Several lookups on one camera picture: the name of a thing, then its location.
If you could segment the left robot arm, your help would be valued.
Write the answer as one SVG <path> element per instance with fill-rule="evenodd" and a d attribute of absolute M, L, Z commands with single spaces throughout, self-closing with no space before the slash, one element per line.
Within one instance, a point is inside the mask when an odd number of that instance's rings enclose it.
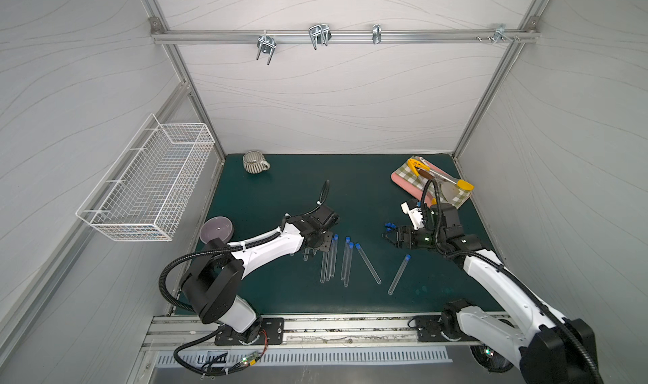
<path fill-rule="evenodd" d="M 167 264 L 160 272 L 158 289 L 169 304 L 194 312 L 203 324 L 223 324 L 251 342 L 261 330 L 261 318 L 238 296 L 241 282 L 280 257 L 315 247 L 338 221 L 336 212 L 320 204 L 301 215 L 285 215 L 280 226 L 252 239 L 224 243 L 215 238 L 202 251 Z M 187 299 L 183 302 L 170 293 L 167 278 L 185 263 L 190 266 L 181 277 L 181 292 Z"/>

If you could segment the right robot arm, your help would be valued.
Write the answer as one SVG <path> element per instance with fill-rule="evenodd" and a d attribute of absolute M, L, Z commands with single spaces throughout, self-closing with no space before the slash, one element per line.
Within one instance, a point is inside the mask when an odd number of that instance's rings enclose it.
<path fill-rule="evenodd" d="M 603 381 L 593 329 L 536 296 L 476 235 L 464 234 L 460 226 L 435 234 L 388 224 L 383 237 L 398 248 L 438 252 L 481 284 L 509 315 L 506 323 L 470 301 L 451 301 L 440 320 L 448 339 L 475 338 L 516 367 L 527 383 Z"/>

